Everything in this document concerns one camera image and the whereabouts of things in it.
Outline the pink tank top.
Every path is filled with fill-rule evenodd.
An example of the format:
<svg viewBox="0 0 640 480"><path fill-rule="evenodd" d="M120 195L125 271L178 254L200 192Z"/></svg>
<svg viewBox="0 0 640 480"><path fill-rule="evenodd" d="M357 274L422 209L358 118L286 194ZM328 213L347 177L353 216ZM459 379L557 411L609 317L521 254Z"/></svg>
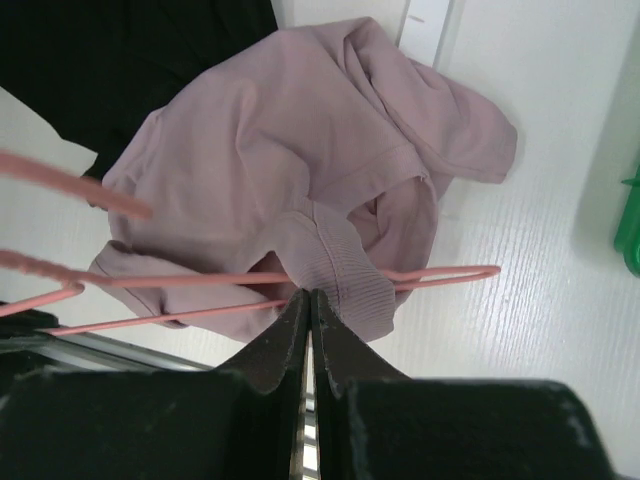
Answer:
<svg viewBox="0 0 640 480"><path fill-rule="evenodd" d="M112 294L155 316L320 289L376 340L406 299L386 272L426 266L451 180L503 181L516 144L497 106L407 58L373 19L281 30L147 117L103 183L153 216L111 213L91 271L285 272L280 285Z"/></svg>

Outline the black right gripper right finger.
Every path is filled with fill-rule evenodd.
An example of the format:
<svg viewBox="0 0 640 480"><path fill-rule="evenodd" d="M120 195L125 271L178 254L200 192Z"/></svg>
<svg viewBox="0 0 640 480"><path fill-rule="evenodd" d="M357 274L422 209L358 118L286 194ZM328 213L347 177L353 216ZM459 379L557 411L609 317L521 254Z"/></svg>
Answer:
<svg viewBox="0 0 640 480"><path fill-rule="evenodd" d="M311 293L318 459L322 479L415 477L415 383Z"/></svg>

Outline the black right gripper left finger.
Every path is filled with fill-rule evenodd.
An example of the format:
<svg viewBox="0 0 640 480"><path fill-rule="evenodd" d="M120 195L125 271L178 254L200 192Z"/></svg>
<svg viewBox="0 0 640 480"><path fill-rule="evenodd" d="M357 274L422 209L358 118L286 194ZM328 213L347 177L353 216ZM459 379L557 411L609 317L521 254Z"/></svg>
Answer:
<svg viewBox="0 0 640 480"><path fill-rule="evenodd" d="M225 444L226 479L301 479L310 294L217 368L240 387Z"/></svg>

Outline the pink wire hanger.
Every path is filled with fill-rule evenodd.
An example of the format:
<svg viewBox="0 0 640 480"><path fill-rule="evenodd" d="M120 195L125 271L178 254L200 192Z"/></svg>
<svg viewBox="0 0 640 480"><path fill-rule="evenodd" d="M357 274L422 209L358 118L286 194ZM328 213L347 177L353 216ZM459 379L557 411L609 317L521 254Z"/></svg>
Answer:
<svg viewBox="0 0 640 480"><path fill-rule="evenodd" d="M8 151L1 153L1 174L13 179L30 182L59 191L72 197L82 198L104 208L111 208L119 213L142 219L152 216L152 209L144 202L131 196L112 192L90 179L75 177L63 170L39 161L20 156ZM269 285L291 284L293 281L285 273L257 272L243 274L198 274L173 276L136 276L112 278L88 271L69 269L64 265L51 263L34 257L23 255L12 250L1 252L1 267L26 275L36 275L56 281L60 288L46 294L30 297L1 307L1 315L10 315L35 309L40 306L57 303L68 298L81 295L87 284L100 287L187 287L195 285ZM497 276L501 268L497 265L468 265L425 268L407 273L385 270L383 275L392 281L397 292L413 291L420 288L435 287L480 281ZM175 318L199 318L226 313L264 310L284 305L284 300L272 300L253 304L242 304L205 310L195 310L176 315L167 314L148 316L136 319L116 320L78 327L48 328L51 336L65 336L100 330L131 327Z"/></svg>

